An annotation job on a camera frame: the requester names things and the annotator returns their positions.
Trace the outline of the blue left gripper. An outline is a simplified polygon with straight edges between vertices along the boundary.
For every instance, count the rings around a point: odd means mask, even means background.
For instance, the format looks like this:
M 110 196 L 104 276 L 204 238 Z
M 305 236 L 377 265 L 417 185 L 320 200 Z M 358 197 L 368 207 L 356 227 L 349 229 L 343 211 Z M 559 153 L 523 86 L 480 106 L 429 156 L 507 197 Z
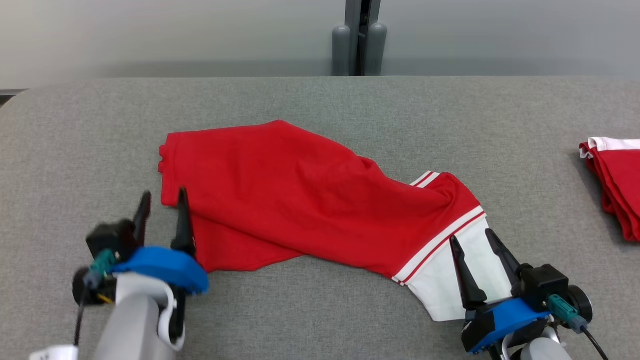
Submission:
M 171 249 L 157 246 L 144 247 L 151 202 L 152 194 L 146 190 L 142 194 L 133 218 L 134 240 L 140 248 L 129 260 L 115 264 L 112 272 L 135 272 L 164 281 L 179 289 L 185 289 L 192 295 L 205 294 L 210 289 L 210 280 L 205 269 L 194 259 L 197 247 L 187 189 L 185 187 L 179 189 L 176 205 L 178 211 L 176 233 L 171 240 Z

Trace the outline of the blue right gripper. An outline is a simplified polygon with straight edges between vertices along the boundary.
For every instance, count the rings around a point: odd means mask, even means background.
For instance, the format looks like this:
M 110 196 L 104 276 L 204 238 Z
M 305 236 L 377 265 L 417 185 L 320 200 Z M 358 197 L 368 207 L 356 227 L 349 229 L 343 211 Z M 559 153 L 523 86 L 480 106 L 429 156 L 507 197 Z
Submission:
M 515 256 L 491 229 L 485 230 L 487 241 L 505 270 L 510 282 L 510 294 L 519 296 L 521 278 L 519 264 Z M 467 311 L 461 341 L 464 350 L 478 354 L 500 347 L 510 337 L 507 347 L 522 346 L 542 335 L 547 327 L 549 310 L 538 312 L 530 308 L 521 298 L 514 298 L 486 306 L 487 294 L 478 287 L 473 274 L 466 264 L 466 253 L 455 235 L 449 239 L 454 260 L 462 307 Z

